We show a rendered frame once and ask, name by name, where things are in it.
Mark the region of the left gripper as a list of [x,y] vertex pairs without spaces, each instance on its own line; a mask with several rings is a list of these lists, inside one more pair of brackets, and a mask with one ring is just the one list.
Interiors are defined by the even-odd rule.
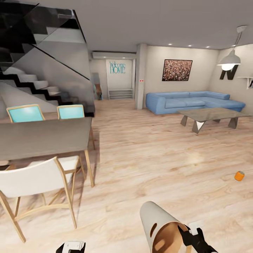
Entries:
[[[86,242],[84,243],[84,246],[82,247],[82,249],[71,249],[71,252],[70,252],[70,253],[84,253],[84,251],[85,251],[85,246],[86,246]],[[59,248],[57,249],[56,253],[62,253],[63,247],[64,247],[64,243],[62,244],[61,247],[59,247]]]

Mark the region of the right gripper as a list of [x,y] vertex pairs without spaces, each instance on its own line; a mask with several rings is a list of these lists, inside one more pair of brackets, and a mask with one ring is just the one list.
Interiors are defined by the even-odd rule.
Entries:
[[[197,235],[193,235],[189,231],[184,232],[179,226],[178,226],[178,229],[182,235],[183,243],[185,246],[192,245],[195,248],[195,250],[197,251],[197,245],[202,241],[205,242],[203,231],[201,228],[197,228],[197,231],[198,231]],[[197,253],[198,253],[198,251],[197,251]]]

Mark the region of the can of soda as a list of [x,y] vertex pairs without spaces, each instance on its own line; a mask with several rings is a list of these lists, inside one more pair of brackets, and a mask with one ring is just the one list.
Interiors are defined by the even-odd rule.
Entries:
[[244,172],[238,171],[234,178],[235,178],[237,181],[242,181],[242,179],[244,178],[244,176],[245,176],[245,173],[244,173]]

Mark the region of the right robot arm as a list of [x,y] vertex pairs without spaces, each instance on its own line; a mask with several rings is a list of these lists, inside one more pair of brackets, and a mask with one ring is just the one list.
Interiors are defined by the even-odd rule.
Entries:
[[189,231],[183,231],[179,226],[178,229],[182,235],[185,246],[192,245],[197,253],[218,253],[212,246],[209,246],[204,240],[203,231],[200,227],[204,226],[202,219],[187,224]]

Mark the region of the trash can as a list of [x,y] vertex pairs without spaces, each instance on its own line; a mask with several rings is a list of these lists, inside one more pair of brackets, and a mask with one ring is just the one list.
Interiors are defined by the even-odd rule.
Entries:
[[[174,218],[153,201],[145,202],[140,218],[151,253],[178,253],[183,242],[178,226],[185,232],[188,227]],[[185,253],[191,253],[192,245]]]

